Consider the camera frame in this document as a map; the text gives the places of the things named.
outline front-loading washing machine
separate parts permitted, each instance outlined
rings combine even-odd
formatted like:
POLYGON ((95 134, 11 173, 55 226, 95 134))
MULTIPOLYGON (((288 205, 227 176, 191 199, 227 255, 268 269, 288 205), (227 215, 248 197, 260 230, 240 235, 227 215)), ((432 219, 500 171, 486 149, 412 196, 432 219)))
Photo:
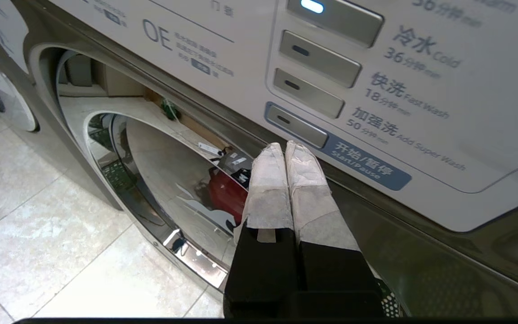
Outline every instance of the front-loading washing machine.
POLYGON ((37 93, 33 76, 21 63, 14 36, 22 44, 25 33, 9 35, 10 29, 27 28, 23 16, 8 0, 0 0, 0 117, 34 152, 99 199, 120 209, 111 193, 90 168, 64 126, 49 112, 37 93))
POLYGON ((15 4, 46 27, 23 46, 51 113, 202 284, 247 162, 294 139, 405 313, 518 316, 517 1, 15 4))

